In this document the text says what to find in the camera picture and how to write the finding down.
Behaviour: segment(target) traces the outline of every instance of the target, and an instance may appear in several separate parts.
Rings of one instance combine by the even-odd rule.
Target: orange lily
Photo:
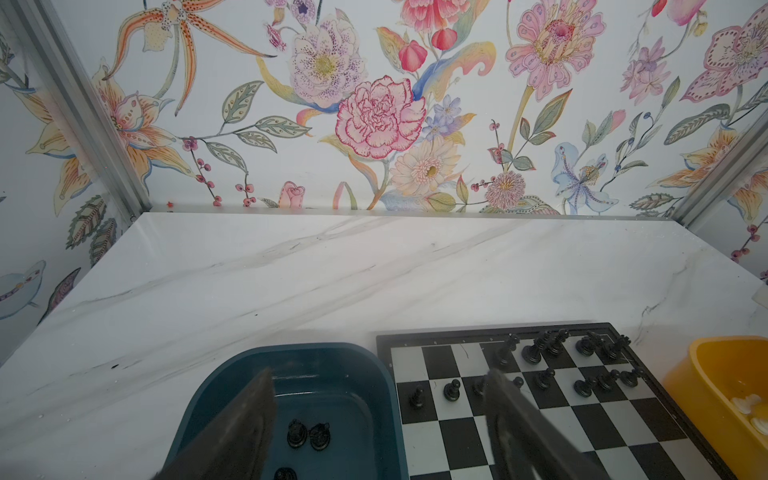
[[[177,41],[181,39],[184,43],[184,62],[187,66],[184,78],[184,94],[181,96],[181,100],[176,107],[176,115],[178,115],[181,106],[184,105],[192,89],[197,70],[197,54],[195,53],[190,25],[237,51],[256,55],[257,57],[274,57],[275,55],[266,55],[253,50],[221,28],[193,13],[213,8],[221,2],[223,0],[173,0],[171,2],[163,2],[161,8],[150,8],[126,18],[118,32],[118,52],[114,58],[114,65],[112,65],[112,69],[107,72],[104,79],[111,78],[120,66],[123,65],[123,61],[128,53],[128,41],[136,31],[144,30],[144,51],[160,51],[165,46],[165,42],[171,37],[170,27],[172,25],[176,26],[177,32],[180,31],[180,35],[178,35],[180,38],[177,38]]]

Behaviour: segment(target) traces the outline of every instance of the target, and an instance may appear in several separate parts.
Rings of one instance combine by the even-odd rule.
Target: flower stem
[[[515,122],[512,124],[512,131],[509,132],[509,144],[507,144],[507,150],[511,151],[512,145],[515,142],[515,134],[518,132],[518,128],[520,127],[520,120],[523,118],[523,110],[525,110],[525,105],[528,104],[528,100],[531,99],[531,95],[533,95],[534,88],[531,85],[527,85],[525,87],[525,91],[523,91],[523,97],[520,99],[520,106],[518,107],[518,113],[515,115]],[[506,173],[509,170],[509,166],[507,166],[504,169],[504,172]]]

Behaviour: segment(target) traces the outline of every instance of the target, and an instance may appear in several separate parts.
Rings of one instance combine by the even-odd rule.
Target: pink carnation
[[[413,101],[408,79],[395,83],[385,75],[341,102],[336,136],[361,157],[384,158],[413,145],[426,115],[425,100]]]

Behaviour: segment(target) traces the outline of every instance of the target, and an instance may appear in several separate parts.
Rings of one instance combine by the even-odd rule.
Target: blue flower
[[[571,205],[571,215],[578,215],[578,208],[584,206],[593,212],[605,212],[619,200],[610,198],[608,194],[593,191],[593,187],[607,164],[605,155],[583,166],[578,173],[574,172],[578,162],[578,149],[568,142],[559,144],[554,149],[554,168],[552,169],[552,181],[560,185],[557,197],[565,197]]]

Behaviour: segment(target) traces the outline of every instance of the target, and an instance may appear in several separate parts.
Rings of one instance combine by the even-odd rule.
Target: pink rosebud
[[[624,121],[624,119],[627,118],[627,111],[626,110],[616,110],[614,112],[614,118],[611,122],[611,130],[608,133],[611,133],[612,131],[616,130],[619,125]]]
[[[432,46],[438,50],[448,50],[455,43],[458,38],[458,33],[452,28],[443,28],[438,30],[432,36]]]
[[[417,71],[424,65],[427,51],[416,40],[411,40],[411,43],[400,49],[398,56],[403,70]]]

